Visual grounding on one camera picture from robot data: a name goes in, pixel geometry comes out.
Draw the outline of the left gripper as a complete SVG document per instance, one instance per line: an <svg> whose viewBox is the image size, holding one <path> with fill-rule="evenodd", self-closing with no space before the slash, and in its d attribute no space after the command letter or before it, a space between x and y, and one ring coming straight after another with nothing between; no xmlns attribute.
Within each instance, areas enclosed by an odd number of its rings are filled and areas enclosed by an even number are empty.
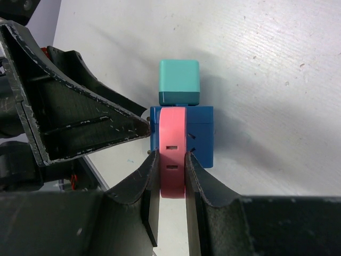
<svg viewBox="0 0 341 256"><path fill-rule="evenodd" d="M109 89L77 51L42 50L29 29L1 24L1 191L88 189L84 155L150 135L145 108ZM13 138L25 134L28 143Z"/></svg>

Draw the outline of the pink plug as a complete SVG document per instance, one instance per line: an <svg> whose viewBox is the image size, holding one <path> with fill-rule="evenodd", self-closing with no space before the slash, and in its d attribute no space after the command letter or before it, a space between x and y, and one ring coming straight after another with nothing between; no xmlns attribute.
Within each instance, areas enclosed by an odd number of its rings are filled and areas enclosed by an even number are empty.
<svg viewBox="0 0 341 256"><path fill-rule="evenodd" d="M184 198L186 108L166 107L159 118L160 192L163 198Z"/></svg>

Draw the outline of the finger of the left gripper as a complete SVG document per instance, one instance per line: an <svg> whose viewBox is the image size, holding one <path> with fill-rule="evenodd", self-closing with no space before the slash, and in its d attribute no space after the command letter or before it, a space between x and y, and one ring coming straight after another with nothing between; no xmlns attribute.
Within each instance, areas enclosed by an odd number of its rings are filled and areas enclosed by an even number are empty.
<svg viewBox="0 0 341 256"><path fill-rule="evenodd" d="M145 107L100 82L88 69L79 52L74 50L65 52L53 46L43 47L41 50L58 69L79 85L136 115L141 115L146 111Z"/></svg>

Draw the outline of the blue cube socket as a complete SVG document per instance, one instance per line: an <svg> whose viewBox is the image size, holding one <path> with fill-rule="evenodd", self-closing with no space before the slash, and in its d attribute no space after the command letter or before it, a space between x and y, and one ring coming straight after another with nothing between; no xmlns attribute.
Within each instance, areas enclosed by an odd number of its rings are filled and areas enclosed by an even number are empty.
<svg viewBox="0 0 341 256"><path fill-rule="evenodd" d="M159 114L161 106L150 108L150 149L159 147ZM202 167L213 167L214 108L186 106L187 151L192 152Z"/></svg>

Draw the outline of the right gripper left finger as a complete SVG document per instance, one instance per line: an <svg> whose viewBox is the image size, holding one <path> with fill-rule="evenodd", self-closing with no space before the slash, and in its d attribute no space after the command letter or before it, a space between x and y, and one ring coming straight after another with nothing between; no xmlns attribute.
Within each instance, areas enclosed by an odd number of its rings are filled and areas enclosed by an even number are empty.
<svg viewBox="0 0 341 256"><path fill-rule="evenodd" d="M1 193L1 255L152 255L159 153L108 191Z"/></svg>

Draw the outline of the teal plug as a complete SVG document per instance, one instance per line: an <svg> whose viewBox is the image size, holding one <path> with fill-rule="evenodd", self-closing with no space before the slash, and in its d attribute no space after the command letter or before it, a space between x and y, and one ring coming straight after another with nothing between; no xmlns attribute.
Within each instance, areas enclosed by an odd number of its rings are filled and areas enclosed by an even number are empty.
<svg viewBox="0 0 341 256"><path fill-rule="evenodd" d="M196 106L200 101L197 60L164 59L159 63L159 104Z"/></svg>

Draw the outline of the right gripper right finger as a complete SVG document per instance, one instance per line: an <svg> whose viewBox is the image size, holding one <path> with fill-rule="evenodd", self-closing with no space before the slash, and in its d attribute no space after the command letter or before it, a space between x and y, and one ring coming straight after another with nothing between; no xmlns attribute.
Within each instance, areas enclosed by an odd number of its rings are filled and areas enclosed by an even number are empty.
<svg viewBox="0 0 341 256"><path fill-rule="evenodd" d="M240 195L185 156L190 255L340 255L340 198Z"/></svg>

